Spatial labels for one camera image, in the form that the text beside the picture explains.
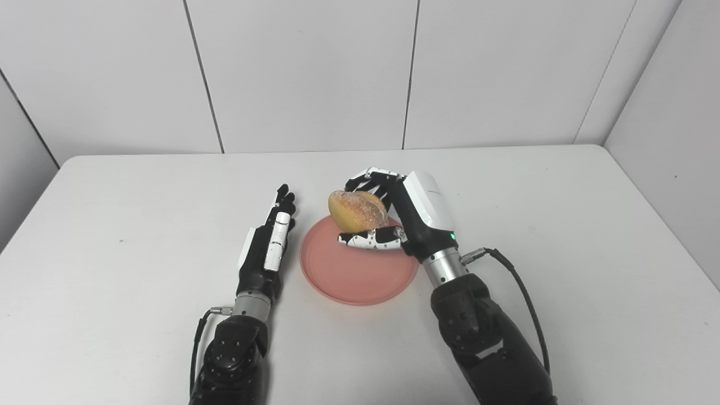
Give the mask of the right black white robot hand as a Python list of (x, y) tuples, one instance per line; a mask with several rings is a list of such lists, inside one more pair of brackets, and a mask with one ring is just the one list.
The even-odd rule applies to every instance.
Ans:
[(455, 223), (434, 177), (427, 172), (408, 175), (371, 167), (350, 178), (345, 191), (372, 191), (398, 215), (396, 226), (340, 233), (337, 241), (366, 250), (403, 250), (419, 263), (458, 255)]

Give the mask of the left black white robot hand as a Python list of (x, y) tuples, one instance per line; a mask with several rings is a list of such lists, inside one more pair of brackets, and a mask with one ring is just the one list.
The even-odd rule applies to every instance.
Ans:
[(287, 184), (277, 189), (267, 220), (251, 228), (242, 247), (236, 295), (262, 294), (271, 303), (283, 289), (281, 262), (290, 232), (295, 228), (295, 194)]

